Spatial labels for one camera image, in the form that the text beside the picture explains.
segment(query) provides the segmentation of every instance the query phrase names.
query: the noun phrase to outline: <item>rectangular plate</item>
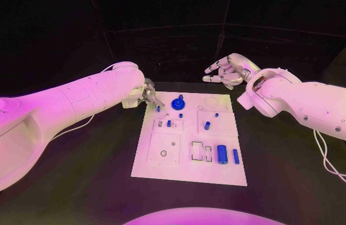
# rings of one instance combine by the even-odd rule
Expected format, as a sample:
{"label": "rectangular plate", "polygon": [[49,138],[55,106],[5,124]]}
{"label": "rectangular plate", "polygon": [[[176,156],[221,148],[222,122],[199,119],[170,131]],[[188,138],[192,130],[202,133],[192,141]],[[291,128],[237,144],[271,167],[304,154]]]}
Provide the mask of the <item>rectangular plate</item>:
{"label": "rectangular plate", "polygon": [[[172,101],[180,94],[185,108],[178,111]],[[131,177],[247,186],[229,95],[157,91],[156,96],[166,107],[157,112],[155,106],[147,105]],[[175,124],[172,127],[167,127],[169,120]],[[192,160],[192,142],[202,143],[204,160],[198,162]],[[218,163],[218,145],[227,146],[228,164]],[[238,150],[240,164],[235,164],[234,149]]]}

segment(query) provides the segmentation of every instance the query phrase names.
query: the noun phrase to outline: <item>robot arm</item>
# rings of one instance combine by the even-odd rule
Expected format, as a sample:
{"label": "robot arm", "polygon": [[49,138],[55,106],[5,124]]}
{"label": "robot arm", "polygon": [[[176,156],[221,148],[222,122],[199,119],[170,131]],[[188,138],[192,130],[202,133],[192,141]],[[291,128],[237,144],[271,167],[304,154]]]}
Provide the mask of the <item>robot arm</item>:
{"label": "robot arm", "polygon": [[120,102],[165,104],[155,83],[133,62],[38,93],[0,98],[0,191],[32,169],[58,132]]}
{"label": "robot arm", "polygon": [[205,70],[218,69],[218,76],[205,76],[205,82],[222,82],[232,90],[247,81],[245,92],[237,99],[248,110],[255,107],[273,118],[287,111],[306,127],[346,140],[346,88],[320,82],[302,82],[284,69],[258,66],[232,53]]}

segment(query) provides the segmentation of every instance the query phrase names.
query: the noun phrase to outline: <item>white platform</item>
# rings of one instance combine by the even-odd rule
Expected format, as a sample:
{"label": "white platform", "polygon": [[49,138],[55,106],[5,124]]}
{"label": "white platform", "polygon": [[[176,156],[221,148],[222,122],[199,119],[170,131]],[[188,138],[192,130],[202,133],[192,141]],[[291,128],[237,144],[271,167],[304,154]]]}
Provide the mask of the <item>white platform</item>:
{"label": "white platform", "polygon": [[[172,101],[180,94],[185,109],[178,111]],[[247,186],[229,95],[157,91],[156,96],[166,107],[160,112],[152,105],[146,108],[131,177]],[[206,122],[211,122],[209,130],[205,130]],[[192,142],[202,143],[202,160],[192,160]],[[218,145],[227,146],[228,164],[218,163]],[[206,161],[206,147],[211,147],[212,162]],[[235,164],[234,149],[240,164]]]}

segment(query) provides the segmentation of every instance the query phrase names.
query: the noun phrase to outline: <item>blue object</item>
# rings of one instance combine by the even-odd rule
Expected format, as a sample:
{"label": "blue object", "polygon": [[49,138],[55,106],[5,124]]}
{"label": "blue object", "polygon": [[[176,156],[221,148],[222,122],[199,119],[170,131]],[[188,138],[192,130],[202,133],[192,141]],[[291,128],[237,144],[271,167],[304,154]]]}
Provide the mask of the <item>blue object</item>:
{"label": "blue object", "polygon": [[238,150],[237,149],[232,150],[232,155],[234,155],[234,163],[240,164],[240,157],[238,157]]}
{"label": "blue object", "polygon": [[228,164],[228,150],[225,145],[218,145],[218,163]]}
{"label": "blue object", "polygon": [[173,107],[175,110],[182,110],[186,107],[186,102],[183,100],[183,95],[182,94],[179,95],[179,98],[176,98],[172,101],[172,107]]}
{"label": "blue object", "polygon": [[205,129],[205,130],[209,130],[209,127],[211,127],[211,122],[208,121],[208,122],[205,123],[204,129]]}

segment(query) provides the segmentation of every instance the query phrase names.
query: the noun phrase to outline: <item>table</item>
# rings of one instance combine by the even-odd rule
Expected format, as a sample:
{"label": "table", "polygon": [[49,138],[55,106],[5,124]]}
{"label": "table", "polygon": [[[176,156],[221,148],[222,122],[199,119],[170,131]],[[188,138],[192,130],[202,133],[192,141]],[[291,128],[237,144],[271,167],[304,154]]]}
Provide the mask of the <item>table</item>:
{"label": "table", "polygon": [[[118,104],[48,145],[0,194],[0,224],[116,225],[182,207],[237,210],[290,225],[345,224],[346,184],[325,170],[313,130],[287,112],[268,118],[245,110],[242,85],[231,91],[221,84],[157,82],[156,90],[231,95],[248,187],[130,177],[146,104]],[[346,172],[345,141],[325,139]]]}

